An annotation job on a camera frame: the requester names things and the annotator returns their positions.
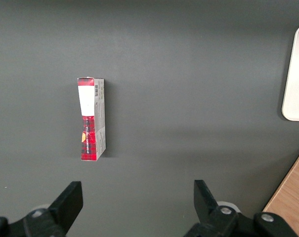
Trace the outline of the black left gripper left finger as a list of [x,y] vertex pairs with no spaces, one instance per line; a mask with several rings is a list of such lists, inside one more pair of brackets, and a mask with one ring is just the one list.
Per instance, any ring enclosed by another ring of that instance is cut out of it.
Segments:
[[82,183],[73,181],[47,208],[37,208],[14,223],[0,216],[0,237],[64,237],[82,207]]

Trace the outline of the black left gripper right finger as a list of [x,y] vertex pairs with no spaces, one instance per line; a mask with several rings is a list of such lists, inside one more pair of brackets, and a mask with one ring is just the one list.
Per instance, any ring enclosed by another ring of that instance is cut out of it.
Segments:
[[194,207],[199,222],[186,237],[296,237],[279,215],[259,212],[248,218],[228,205],[219,205],[204,180],[194,181]]

